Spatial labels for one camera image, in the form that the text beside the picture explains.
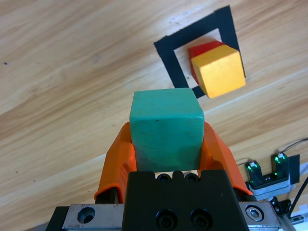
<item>yellow wooden block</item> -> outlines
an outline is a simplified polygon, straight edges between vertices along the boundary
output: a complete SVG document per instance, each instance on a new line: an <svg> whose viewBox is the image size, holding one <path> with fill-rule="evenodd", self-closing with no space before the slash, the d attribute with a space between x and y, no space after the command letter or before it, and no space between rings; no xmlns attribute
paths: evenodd
<svg viewBox="0 0 308 231"><path fill-rule="evenodd" d="M192 58L201 89L215 98L245 86L245 75L240 53L221 45Z"/></svg>

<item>black square outline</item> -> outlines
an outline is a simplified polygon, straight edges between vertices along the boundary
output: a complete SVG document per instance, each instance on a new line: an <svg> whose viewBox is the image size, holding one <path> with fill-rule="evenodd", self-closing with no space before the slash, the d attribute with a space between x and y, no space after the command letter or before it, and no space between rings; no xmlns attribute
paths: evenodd
<svg viewBox="0 0 308 231"><path fill-rule="evenodd" d="M238 50L241 55L230 6L218 9L205 18L154 43L175 88L189 88L189 86L174 50L216 28L219 30L221 41L229 47ZM200 86L194 87L192 90L196 98L205 95Z"/></svg>

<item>teal wooden block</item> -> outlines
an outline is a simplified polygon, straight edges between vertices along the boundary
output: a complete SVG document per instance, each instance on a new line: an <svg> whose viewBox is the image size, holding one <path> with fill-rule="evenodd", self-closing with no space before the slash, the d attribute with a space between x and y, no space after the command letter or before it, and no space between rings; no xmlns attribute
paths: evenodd
<svg viewBox="0 0 308 231"><path fill-rule="evenodd" d="M204 113L191 89L135 92L129 121L138 171L199 169Z"/></svg>

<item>silver screw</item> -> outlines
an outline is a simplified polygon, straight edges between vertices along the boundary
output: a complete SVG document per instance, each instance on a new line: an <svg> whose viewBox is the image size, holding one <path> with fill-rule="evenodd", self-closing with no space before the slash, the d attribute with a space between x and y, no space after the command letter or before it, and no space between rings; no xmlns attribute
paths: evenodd
<svg viewBox="0 0 308 231"><path fill-rule="evenodd" d="M248 206L247 209L246 209L246 214L247 214L247 216L249 216L250 219L252 219L254 221L263 220L263 214L261 212L261 209L259 209L259 208Z"/></svg>

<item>black cable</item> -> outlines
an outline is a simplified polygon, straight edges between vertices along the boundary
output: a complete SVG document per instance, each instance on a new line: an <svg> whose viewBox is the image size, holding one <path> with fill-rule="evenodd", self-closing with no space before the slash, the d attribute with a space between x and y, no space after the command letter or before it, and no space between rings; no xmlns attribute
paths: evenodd
<svg viewBox="0 0 308 231"><path fill-rule="evenodd" d="M303 190L304 190L305 187L307 186L307 184L308 184L308 177L306 178L306 180L305 180L305 182L303 183L302 187L300 187L300 189L299 189L299 191L298 191L298 193L297 193L297 195L296 195L296 197L295 197L295 199L294 199L294 201L293 201L293 204L292 204L292 206L291 206L291 208L290 208L290 210L289 210L289 212L288 212L288 217L291 216L291 214L292 214L292 212L293 212L293 210L294 210L294 208L295 208L295 205L296 205L296 203L297 203L299 197L301 196Z"/></svg>
<svg viewBox="0 0 308 231"><path fill-rule="evenodd" d="M296 146L296 145L298 145L300 143L306 142L306 141L308 141L308 137L302 138L299 141L297 141L295 143L292 143L291 145L289 145L285 149L283 149L280 153L284 153L284 152L288 151L290 148L293 148L294 146Z"/></svg>

